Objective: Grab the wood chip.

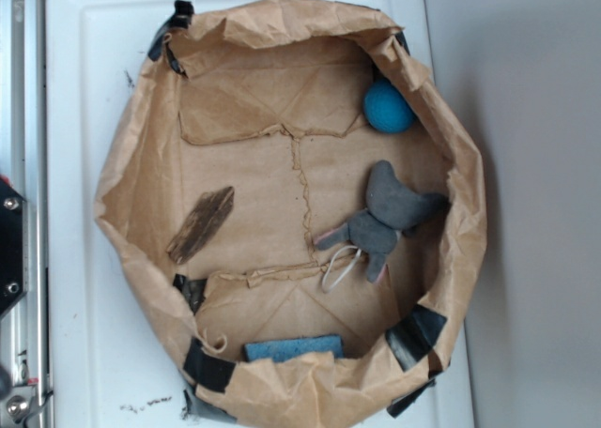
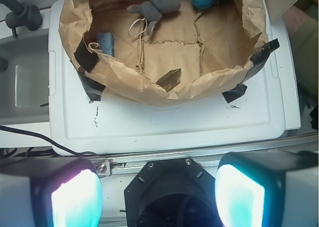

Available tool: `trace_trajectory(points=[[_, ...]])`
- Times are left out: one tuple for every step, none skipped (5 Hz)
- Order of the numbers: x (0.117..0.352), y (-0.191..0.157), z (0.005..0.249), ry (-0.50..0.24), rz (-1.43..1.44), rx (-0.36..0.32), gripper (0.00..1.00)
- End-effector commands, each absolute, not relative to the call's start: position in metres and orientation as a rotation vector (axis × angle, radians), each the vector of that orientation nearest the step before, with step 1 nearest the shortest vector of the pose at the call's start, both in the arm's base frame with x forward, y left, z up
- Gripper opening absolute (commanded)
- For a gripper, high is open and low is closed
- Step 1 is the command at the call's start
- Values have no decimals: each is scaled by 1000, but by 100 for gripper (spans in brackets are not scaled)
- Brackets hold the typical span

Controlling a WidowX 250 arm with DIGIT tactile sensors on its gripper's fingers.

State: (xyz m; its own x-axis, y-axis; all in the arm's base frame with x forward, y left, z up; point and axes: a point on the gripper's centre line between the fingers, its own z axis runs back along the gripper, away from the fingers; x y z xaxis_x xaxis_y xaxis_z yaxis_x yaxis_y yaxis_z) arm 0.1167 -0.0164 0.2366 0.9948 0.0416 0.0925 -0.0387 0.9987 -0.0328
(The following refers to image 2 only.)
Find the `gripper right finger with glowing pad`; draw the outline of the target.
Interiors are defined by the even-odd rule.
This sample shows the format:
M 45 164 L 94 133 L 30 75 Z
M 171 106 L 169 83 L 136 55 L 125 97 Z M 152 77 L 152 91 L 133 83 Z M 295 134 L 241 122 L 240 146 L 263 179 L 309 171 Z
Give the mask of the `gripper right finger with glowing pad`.
M 226 227 L 319 225 L 316 152 L 229 152 L 215 178 L 217 210 Z

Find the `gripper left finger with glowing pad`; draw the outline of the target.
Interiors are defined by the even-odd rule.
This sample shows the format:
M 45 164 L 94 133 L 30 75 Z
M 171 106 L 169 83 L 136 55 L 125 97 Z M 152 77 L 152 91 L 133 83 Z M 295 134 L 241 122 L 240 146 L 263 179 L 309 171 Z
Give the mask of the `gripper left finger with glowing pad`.
M 2 227 L 96 227 L 102 198 L 101 181 L 87 158 L 0 161 Z

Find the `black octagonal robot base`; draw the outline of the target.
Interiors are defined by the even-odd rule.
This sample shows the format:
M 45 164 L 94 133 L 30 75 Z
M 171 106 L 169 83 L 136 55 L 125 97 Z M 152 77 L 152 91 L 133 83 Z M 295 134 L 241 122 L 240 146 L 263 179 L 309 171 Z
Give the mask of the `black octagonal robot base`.
M 149 161 L 124 190 L 129 227 L 221 227 L 215 178 L 191 158 Z

